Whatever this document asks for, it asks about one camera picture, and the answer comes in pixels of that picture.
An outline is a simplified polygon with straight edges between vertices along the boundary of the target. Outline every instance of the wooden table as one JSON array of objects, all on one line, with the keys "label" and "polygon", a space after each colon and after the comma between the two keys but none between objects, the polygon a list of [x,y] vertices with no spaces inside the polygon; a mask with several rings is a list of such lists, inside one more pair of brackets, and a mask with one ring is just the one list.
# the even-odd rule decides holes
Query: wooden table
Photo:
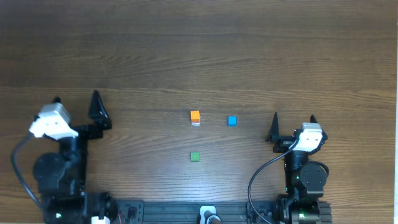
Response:
[{"label": "wooden table", "polygon": [[[9,162],[32,116],[57,95],[72,124],[89,123],[97,89],[114,128],[90,142],[89,190],[246,201],[277,155],[264,142],[274,112],[282,134],[315,114],[335,223],[392,223],[396,68],[395,1],[0,1],[0,222],[42,221]],[[57,143],[37,139],[20,153],[35,190],[48,151]],[[284,189],[279,161],[252,193]]]}]

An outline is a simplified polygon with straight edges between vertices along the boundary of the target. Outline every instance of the green cube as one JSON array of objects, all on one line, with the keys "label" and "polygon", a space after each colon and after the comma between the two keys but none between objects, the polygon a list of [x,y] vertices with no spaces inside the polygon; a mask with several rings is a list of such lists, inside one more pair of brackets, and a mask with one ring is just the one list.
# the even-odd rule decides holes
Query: green cube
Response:
[{"label": "green cube", "polygon": [[191,162],[199,162],[199,152],[191,152]]}]

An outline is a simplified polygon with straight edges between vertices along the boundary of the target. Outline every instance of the block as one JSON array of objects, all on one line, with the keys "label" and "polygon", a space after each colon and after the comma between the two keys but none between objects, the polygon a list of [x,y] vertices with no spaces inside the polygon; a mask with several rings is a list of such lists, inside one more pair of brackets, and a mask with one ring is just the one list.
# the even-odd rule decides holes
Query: block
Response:
[{"label": "block", "polygon": [[191,162],[199,162],[199,152],[191,152]]},{"label": "block", "polygon": [[228,116],[228,126],[229,127],[236,127],[238,124],[236,116]]},{"label": "block", "polygon": [[191,124],[194,126],[200,125],[200,112],[199,111],[191,111]]}]

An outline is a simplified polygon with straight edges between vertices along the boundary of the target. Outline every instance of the blue cube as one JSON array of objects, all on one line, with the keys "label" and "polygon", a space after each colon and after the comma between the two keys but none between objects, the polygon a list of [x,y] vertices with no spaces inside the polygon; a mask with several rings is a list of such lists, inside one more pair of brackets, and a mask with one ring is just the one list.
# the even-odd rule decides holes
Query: blue cube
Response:
[{"label": "blue cube", "polygon": [[236,127],[236,125],[237,125],[236,116],[228,116],[228,126]]}]

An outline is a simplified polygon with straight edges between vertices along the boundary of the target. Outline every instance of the wooden surface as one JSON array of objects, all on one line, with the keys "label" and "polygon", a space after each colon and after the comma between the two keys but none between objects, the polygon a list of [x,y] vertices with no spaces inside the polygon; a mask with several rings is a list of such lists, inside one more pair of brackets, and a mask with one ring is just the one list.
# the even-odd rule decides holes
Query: wooden surface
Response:
[{"label": "wooden surface", "polygon": [[[276,156],[272,115],[292,134],[315,114],[329,135],[335,223],[392,223],[395,1],[0,1],[0,222],[41,222],[9,155],[57,95],[85,124],[98,89],[113,129],[90,142],[88,189],[148,201],[246,201]],[[192,128],[190,110],[200,110]],[[238,127],[226,127],[227,115]],[[31,141],[32,165],[48,140]],[[190,152],[200,162],[190,162]],[[256,199],[284,192],[282,161]]]}]

